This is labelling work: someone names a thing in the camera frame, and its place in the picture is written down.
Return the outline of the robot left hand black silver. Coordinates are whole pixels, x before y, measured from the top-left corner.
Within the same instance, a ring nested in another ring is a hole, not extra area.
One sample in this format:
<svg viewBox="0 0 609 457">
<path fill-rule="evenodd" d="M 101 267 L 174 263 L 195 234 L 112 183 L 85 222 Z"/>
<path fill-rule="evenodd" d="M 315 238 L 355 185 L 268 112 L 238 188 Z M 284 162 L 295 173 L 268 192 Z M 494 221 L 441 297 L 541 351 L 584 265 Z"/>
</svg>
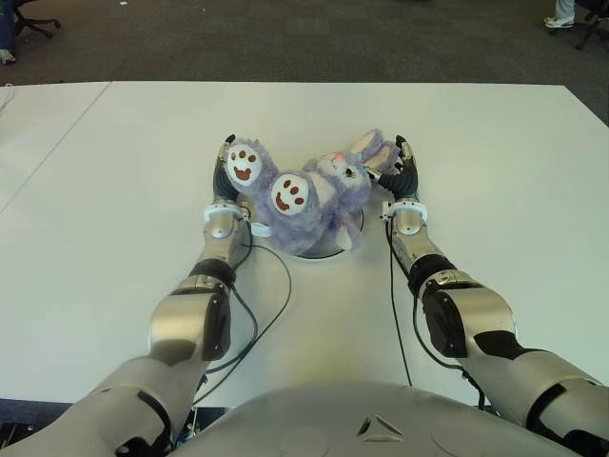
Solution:
<svg viewBox="0 0 609 457">
<path fill-rule="evenodd" d="M 240 192 L 234 188 L 226 172 L 226 151 L 235 139 L 236 136 L 231 134 L 220 146 L 213 171 L 212 186 L 214 200 L 238 201 Z"/>
</svg>

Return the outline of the robot right hand black silver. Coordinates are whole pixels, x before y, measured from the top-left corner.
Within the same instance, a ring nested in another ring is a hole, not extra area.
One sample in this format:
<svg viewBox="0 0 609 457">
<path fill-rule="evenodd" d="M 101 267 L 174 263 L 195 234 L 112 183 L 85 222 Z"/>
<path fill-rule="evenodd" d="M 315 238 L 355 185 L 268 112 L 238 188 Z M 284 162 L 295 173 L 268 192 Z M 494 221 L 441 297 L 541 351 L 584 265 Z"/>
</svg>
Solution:
<svg viewBox="0 0 609 457">
<path fill-rule="evenodd" d="M 395 146 L 400 159 L 394 164 L 397 174 L 381 172 L 371 167 L 366 169 L 367 173 L 373 182 L 391 192 L 396 201 L 404 198 L 417 200 L 419 179 L 414 152 L 409 142 L 401 135 L 396 136 Z"/>
</svg>

